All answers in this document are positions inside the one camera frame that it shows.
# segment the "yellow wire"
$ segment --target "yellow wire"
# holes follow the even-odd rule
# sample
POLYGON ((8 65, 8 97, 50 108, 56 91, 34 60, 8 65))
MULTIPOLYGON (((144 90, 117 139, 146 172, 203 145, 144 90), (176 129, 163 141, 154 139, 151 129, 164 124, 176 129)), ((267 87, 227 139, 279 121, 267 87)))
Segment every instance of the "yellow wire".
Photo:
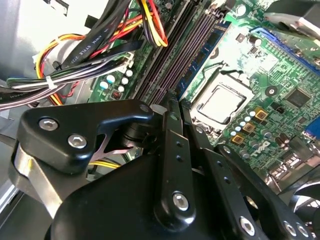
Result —
POLYGON ((104 161, 104 160, 97 160, 97 161, 94 161, 94 163, 107 164, 107 165, 113 166, 115 168, 120 167, 120 165, 116 165, 114 163, 107 162, 107 161, 104 161))
MULTIPOLYGON (((130 30, 130 29, 133 29, 133 28, 135 28, 136 26, 138 26, 139 24, 142 24, 142 22, 143 22, 143 20, 140 19, 139 21, 136 21, 135 23, 132 23, 132 24, 130 24, 129 26, 126 26, 126 27, 123 29, 122 32, 126 32, 126 31, 128 31, 128 30, 130 30)), ((119 31, 116 31, 116 32, 114 33, 114 36, 117 35, 117 34, 119 34, 119 31)))
POLYGON ((96 165, 96 166, 116 169, 116 167, 114 167, 114 166, 109 166, 109 165, 106 165, 106 164, 103 164, 103 163, 98 163, 98 162, 92 162, 92 163, 89 163, 89 165, 96 165))
POLYGON ((151 30, 151 33, 152 33, 152 36, 154 38, 154 41, 155 41, 155 44, 160 47, 160 46, 163 46, 163 47, 167 47, 168 44, 166 44, 162 38, 160 37, 158 31, 156 30, 155 28, 155 25, 154 25, 154 22, 153 22, 153 19, 151 17, 151 13, 149 11, 149 8, 148 8, 148 5, 147 5, 147 2, 146 0, 141 0, 141 3, 143 5, 143 8, 144 8, 144 11, 145 11, 145 16, 146 16, 146 19, 148 20, 148 24, 150 26, 150 30, 151 30))
MULTIPOLYGON (((80 36, 78 35, 74 35, 74 34, 65 34, 65 35, 62 35, 60 36, 58 39, 60 41, 63 41, 65 39, 68 39, 68 38, 79 38, 80 36)), ((54 48, 55 46, 58 45, 58 42, 57 40, 54 40, 53 42, 51 42, 44 50, 42 50, 39 54, 38 54, 38 58, 36 60, 36 63, 35 63, 35 71, 36 71, 36 75, 37 77, 40 79, 41 78, 41 73, 40 73, 40 60, 41 60, 41 57, 45 54, 45 52, 47 50, 50 50, 51 48, 54 48)))
POLYGON ((55 98, 55 96, 51 95, 50 97, 58 106, 61 106, 60 102, 55 98))

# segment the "white cable tie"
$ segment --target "white cable tie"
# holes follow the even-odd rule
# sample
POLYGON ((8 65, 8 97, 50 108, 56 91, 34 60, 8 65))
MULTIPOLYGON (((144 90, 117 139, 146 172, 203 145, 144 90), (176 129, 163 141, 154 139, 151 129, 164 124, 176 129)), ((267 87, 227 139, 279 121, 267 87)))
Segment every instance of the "white cable tie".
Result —
POLYGON ((60 44, 62 41, 60 40, 60 38, 58 36, 55 36, 55 39, 54 39, 58 44, 60 44))
POLYGON ((39 53, 37 53, 36 55, 33 55, 32 56, 32 59, 33 59, 33 63, 36 64, 37 60, 38 60, 38 57, 39 57, 39 53))
POLYGON ((49 89, 56 89, 58 86, 54 84, 50 76, 45 77, 46 82, 48 83, 49 89))

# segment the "screw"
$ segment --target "screw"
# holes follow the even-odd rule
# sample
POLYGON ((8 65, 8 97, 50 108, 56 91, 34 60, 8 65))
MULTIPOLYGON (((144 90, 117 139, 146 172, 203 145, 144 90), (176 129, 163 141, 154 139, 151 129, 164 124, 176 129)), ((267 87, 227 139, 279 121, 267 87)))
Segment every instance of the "screw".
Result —
POLYGON ((170 112, 169 115, 170 115, 170 118, 172 118, 173 120, 175 120, 175 121, 179 120, 179 118, 176 116, 176 114, 174 112, 170 112))
POLYGON ((146 112, 146 113, 148 113, 149 112, 149 108, 146 106, 146 105, 140 105, 140 109, 142 110, 142 111, 144 111, 144 112, 146 112))
POLYGON ((246 219, 244 216, 240 217, 240 225, 242 227, 242 229, 249 234, 250 236, 254 236, 256 231, 254 226, 252 225, 252 223, 246 219))
POLYGON ((306 238, 309 237, 307 230, 305 230, 305 228, 300 223, 297 222, 296 226, 298 227, 298 230, 300 231, 300 233, 302 233, 303 236, 305 236, 306 238))
POLYGON ((39 126, 46 131, 54 131, 58 128, 58 123, 51 118, 44 118, 39 121, 39 126))
POLYGON ((75 149, 83 149, 87 145, 87 140, 83 136, 74 134, 68 138, 68 143, 75 149))
POLYGON ((223 150, 225 150, 227 154, 231 153, 230 149, 227 146, 223 146, 223 150))
POLYGON ((187 198, 181 193, 175 193, 173 195, 173 203, 181 211, 187 211, 189 208, 187 198))
POLYGON ((199 127, 199 126, 196 126, 195 130, 200 134, 202 134, 204 132, 203 129, 201 127, 199 127))
POLYGON ((296 230, 294 229, 293 226, 290 225, 287 221, 283 222, 285 229, 292 235, 292 236, 297 236, 296 230))

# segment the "cpu socket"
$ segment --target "cpu socket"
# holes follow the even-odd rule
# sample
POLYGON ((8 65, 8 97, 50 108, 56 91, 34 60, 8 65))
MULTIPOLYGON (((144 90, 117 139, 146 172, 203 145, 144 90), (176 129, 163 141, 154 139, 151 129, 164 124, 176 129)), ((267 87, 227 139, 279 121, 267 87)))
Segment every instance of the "cpu socket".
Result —
POLYGON ((193 101, 191 117, 222 131, 254 96, 249 86, 219 69, 193 101))

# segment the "motherboard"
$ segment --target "motherboard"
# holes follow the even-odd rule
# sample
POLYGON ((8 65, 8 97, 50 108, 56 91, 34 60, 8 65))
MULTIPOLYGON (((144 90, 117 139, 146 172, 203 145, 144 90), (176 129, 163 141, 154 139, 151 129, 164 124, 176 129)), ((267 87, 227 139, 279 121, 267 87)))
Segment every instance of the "motherboard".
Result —
MULTIPOLYGON (((298 2, 311 10, 320 4, 298 2)), ((280 178, 314 155, 310 143, 320 138, 315 27, 277 19, 281 5, 274 0, 156 4, 169 46, 144 43, 127 69, 96 79, 90 102, 159 104, 172 89, 213 146, 228 143, 253 169, 280 178)), ((130 7, 139 6, 133 1, 130 7)))

